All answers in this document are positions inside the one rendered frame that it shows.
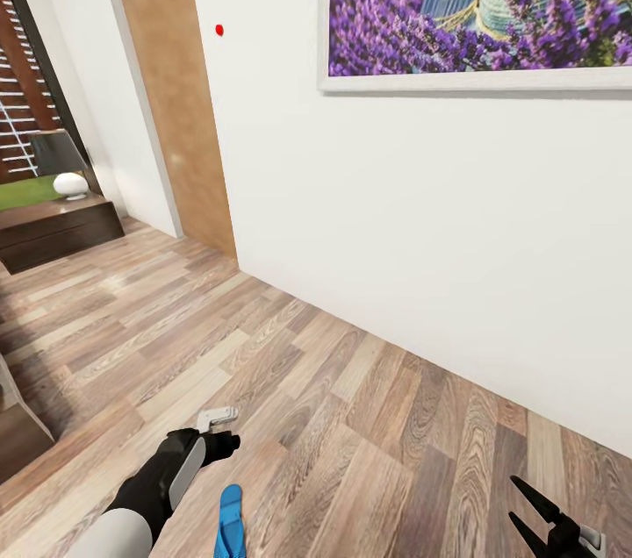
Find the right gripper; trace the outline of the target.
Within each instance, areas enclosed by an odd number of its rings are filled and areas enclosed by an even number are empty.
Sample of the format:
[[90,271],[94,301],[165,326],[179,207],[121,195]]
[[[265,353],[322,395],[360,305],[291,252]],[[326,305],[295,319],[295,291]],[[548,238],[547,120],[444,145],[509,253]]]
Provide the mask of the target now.
[[580,526],[564,512],[559,511],[544,495],[525,483],[518,476],[511,480],[525,495],[548,523],[555,523],[549,531],[548,545],[531,528],[519,519],[512,511],[509,517],[524,537],[536,558],[594,558],[594,556],[579,542]]

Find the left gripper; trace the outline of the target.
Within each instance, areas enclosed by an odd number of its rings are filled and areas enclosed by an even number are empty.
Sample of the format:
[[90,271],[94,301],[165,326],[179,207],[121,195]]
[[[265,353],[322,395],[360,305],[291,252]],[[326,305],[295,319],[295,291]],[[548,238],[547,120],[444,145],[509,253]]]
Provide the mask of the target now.
[[198,436],[203,436],[204,439],[209,440],[209,458],[205,460],[201,468],[217,460],[228,459],[241,444],[239,434],[233,436],[232,431],[223,433],[200,433],[199,431]]

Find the sandal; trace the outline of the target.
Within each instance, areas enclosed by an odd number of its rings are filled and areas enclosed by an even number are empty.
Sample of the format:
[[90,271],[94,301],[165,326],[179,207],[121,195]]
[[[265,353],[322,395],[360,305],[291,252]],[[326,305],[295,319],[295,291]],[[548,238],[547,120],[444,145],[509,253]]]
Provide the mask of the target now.
[[224,489],[219,510],[219,530],[213,558],[246,558],[243,521],[241,520],[241,488]]

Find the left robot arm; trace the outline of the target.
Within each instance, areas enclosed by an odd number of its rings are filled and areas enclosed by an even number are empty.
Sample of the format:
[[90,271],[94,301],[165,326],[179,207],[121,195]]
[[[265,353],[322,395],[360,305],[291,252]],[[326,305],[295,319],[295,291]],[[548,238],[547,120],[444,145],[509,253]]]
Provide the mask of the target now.
[[115,500],[62,558],[148,558],[197,472],[240,447],[239,434],[212,430],[238,415],[237,408],[224,406],[200,412],[197,429],[169,431],[155,455],[121,484]]

